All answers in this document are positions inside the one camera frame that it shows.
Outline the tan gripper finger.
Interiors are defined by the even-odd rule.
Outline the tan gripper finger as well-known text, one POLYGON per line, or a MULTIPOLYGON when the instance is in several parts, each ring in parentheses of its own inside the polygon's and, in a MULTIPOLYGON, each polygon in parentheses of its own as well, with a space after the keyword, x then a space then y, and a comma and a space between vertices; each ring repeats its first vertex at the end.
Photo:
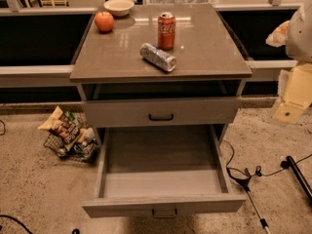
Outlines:
POLYGON ((276 27, 271 34, 265 40, 265 43, 269 46, 279 48, 286 44, 287 32, 289 28, 289 21, 286 20, 276 27))
POLYGON ((312 64, 300 63, 291 71, 282 70, 278 96, 272 107, 272 120, 294 124, 312 104, 312 64))

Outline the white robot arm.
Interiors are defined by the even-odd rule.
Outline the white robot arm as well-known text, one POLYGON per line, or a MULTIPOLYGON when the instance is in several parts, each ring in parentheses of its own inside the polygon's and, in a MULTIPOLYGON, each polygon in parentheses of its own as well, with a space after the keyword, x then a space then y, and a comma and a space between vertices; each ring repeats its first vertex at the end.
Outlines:
POLYGON ((280 72, 278 99, 271 111, 273 122, 294 124, 312 104, 312 0, 306 0, 265 43, 272 47, 285 46, 287 56, 297 61, 290 71, 280 72))

